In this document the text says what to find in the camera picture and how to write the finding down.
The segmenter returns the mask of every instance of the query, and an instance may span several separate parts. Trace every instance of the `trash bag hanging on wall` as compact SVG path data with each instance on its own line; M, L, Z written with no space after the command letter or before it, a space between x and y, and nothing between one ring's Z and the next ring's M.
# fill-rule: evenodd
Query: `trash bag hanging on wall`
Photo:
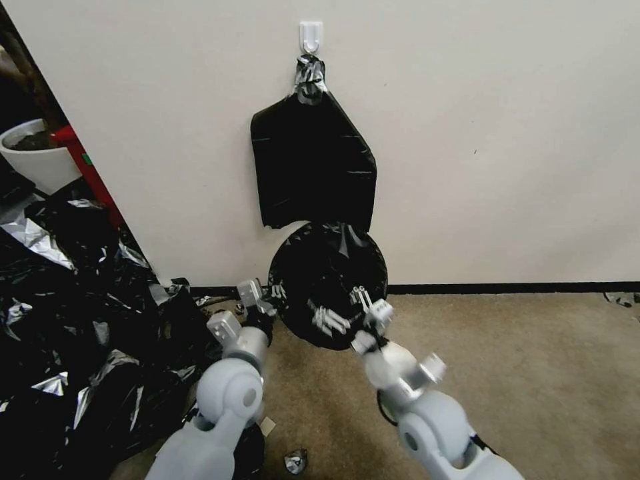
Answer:
M324 62L302 55L292 94L251 121L265 226L340 221L368 231L371 225L375 159L324 78Z
M296 336L334 350L349 348L363 319L354 287L364 287L372 301L387 297L387 266L368 234L344 223L308 223L293 232L276 252L269 268L269 286L287 296L282 321ZM319 306L349 320L346 334L330 337L313 324Z

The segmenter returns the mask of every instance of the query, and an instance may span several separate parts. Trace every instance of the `pile of trash bags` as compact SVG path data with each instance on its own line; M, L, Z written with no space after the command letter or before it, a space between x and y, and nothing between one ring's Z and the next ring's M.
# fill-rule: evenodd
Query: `pile of trash bags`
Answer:
M105 478L180 428L219 355L186 281L164 289L91 200L29 204L0 227L4 478Z

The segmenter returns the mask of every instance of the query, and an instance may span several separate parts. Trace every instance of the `soil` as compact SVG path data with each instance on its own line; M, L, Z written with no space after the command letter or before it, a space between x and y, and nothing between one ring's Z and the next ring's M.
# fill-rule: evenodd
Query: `soil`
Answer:
M27 135L22 140L20 140L15 145L12 145L11 148L13 150L48 150L53 148L52 144L49 142L49 132L42 131L38 133L34 133L32 135Z

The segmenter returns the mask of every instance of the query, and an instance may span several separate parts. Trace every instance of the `black baseboard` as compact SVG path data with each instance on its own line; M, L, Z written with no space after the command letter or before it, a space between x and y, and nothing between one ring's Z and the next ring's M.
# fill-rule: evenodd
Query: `black baseboard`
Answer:
M238 290L235 287L191 287L192 297L231 297L238 298Z
M390 285L392 295L467 295L481 293L640 292L640 281L576 283L439 283ZM237 297L235 287L192 287L194 297Z

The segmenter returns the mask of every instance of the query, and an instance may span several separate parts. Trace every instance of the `white flower pot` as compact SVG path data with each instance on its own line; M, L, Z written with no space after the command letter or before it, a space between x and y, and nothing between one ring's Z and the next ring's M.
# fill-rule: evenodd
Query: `white flower pot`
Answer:
M48 150L12 150L22 138L45 129L42 119L31 120L0 135L0 153L11 166L44 193L52 194L82 174L66 147Z

